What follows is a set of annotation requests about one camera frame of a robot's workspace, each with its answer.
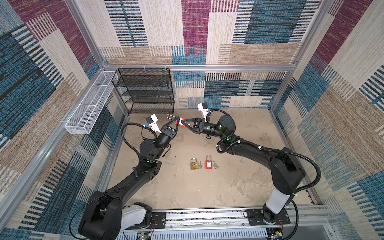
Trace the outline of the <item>small red padlock with key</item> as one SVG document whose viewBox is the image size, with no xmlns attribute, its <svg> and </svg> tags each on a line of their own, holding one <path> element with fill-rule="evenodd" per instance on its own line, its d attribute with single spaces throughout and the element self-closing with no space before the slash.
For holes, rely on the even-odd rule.
<svg viewBox="0 0 384 240">
<path fill-rule="evenodd" d="M 176 116 L 167 114 L 167 119 L 172 120 L 172 119 L 174 119 L 174 118 L 176 118 Z M 184 124 L 182 123 L 182 120 L 185 120 L 185 119 L 180 117 L 180 119 L 179 119 L 179 126 L 185 128 L 186 125 L 184 125 Z"/>
</svg>

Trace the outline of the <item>brass padlock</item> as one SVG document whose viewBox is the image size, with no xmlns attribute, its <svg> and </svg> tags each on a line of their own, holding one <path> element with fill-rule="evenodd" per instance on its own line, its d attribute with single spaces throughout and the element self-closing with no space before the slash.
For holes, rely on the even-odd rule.
<svg viewBox="0 0 384 240">
<path fill-rule="evenodd" d="M 190 162 L 191 170 L 200 169 L 200 163 L 196 158 L 192 158 Z"/>
</svg>

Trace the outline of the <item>red padlock with white label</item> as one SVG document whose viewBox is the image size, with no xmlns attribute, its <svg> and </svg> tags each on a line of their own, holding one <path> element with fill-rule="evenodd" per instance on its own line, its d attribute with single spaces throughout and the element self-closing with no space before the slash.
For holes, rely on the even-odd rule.
<svg viewBox="0 0 384 240">
<path fill-rule="evenodd" d="M 211 155 L 207 155 L 205 168 L 211 170 L 213 168 L 213 160 Z"/>
</svg>

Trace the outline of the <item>key with ring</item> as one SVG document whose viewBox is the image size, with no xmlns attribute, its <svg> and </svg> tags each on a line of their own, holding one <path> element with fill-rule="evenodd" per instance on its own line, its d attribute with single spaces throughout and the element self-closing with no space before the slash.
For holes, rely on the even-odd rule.
<svg viewBox="0 0 384 240">
<path fill-rule="evenodd" d="M 218 164 L 217 164 L 215 161 L 213 161 L 213 166 L 214 166 L 214 168 L 215 168 L 216 170 L 219 169 L 219 166 L 218 166 Z"/>
</svg>

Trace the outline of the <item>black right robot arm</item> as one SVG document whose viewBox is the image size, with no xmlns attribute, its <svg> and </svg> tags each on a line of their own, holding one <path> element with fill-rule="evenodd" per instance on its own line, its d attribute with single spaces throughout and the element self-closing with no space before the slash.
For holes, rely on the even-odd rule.
<svg viewBox="0 0 384 240">
<path fill-rule="evenodd" d="M 182 120 L 182 124 L 196 134 L 220 138 L 222 142 L 217 144 L 220 151 L 250 159 L 271 171 L 274 190 L 263 205 L 262 215 L 266 224 L 274 224 L 282 209 L 294 198 L 306 174 L 293 152 L 288 148 L 263 149 L 262 146 L 236 136 L 236 124 L 227 115 L 221 116 L 216 124 L 201 118 Z"/>
</svg>

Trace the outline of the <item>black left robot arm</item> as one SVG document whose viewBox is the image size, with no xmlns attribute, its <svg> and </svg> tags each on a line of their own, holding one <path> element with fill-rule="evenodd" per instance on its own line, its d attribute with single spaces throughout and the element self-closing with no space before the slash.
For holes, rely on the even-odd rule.
<svg viewBox="0 0 384 240">
<path fill-rule="evenodd" d="M 79 223 L 78 233 L 83 240 L 114 240 L 122 230 L 132 226 L 148 227 L 152 222 L 152 208 L 136 202 L 131 207 L 124 204 L 160 171 L 160 157 L 177 135 L 180 117 L 177 116 L 163 125 L 157 134 L 149 125 L 142 129 L 150 131 L 154 138 L 144 138 L 140 148 L 134 149 L 138 165 L 131 174 L 114 187 L 94 192 L 83 207 L 84 213 Z"/>
</svg>

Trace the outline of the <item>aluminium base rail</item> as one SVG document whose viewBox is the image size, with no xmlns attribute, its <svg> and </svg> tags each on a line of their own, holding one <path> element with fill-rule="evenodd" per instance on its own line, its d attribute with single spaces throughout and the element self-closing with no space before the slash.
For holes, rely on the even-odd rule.
<svg viewBox="0 0 384 240">
<path fill-rule="evenodd" d="M 322 205 L 289 206 L 274 225 L 250 219 L 258 207 L 159 210 L 154 229 L 123 230 L 119 240 L 339 240 L 332 218 Z"/>
</svg>

